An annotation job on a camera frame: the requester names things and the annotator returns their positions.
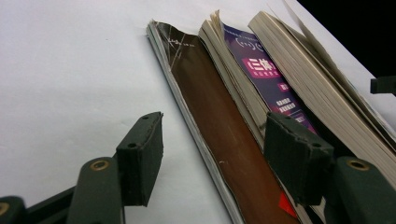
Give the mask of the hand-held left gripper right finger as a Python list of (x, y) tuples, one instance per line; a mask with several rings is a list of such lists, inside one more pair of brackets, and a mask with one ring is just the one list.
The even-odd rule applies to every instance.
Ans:
[(396, 224), (396, 189), (370, 162), (334, 147), (295, 119), (267, 114), (263, 156), (293, 201), (324, 205), (326, 224)]

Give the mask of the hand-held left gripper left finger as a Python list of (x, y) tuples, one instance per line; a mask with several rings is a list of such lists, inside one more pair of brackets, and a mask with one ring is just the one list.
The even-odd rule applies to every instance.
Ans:
[(142, 116), (114, 156), (80, 168), (66, 224), (125, 224), (126, 206), (149, 203), (163, 158), (162, 119), (161, 112)]

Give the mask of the white and green book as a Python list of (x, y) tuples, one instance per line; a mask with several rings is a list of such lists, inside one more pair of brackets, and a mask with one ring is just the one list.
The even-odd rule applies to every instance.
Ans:
[(396, 97), (370, 94), (373, 76), (295, 0), (248, 27), (309, 110), (396, 189)]

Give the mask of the dark blue science fiction magazine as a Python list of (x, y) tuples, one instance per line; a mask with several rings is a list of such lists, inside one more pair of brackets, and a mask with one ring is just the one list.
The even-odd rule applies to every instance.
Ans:
[(304, 105), (259, 39), (223, 23), (218, 11), (210, 15), (209, 21), (218, 37), (215, 45), (219, 54), (231, 69), (236, 87), (259, 130), (265, 129), (266, 113), (271, 111), (290, 116), (313, 132), (315, 128)]

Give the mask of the red-brown cover magazine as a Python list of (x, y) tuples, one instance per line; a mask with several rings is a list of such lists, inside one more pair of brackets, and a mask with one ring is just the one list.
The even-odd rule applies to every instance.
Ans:
[(264, 143), (262, 133), (256, 125), (255, 119), (249, 113), (247, 103), (242, 98), (240, 91), (236, 87), (236, 82), (231, 73), (231, 69), (219, 54), (219, 48), (215, 45), (215, 43), (218, 41), (218, 37), (215, 31), (212, 29), (211, 21), (205, 20), (203, 22), (199, 30), (199, 37), (205, 44), (205, 48), (207, 49), (214, 65), (219, 71), (220, 78), (222, 79), (227, 91), (233, 98), (233, 101), (235, 102), (239, 113), (247, 124), (248, 129), (251, 131), (254, 139), (258, 143), (259, 148), (262, 148)]

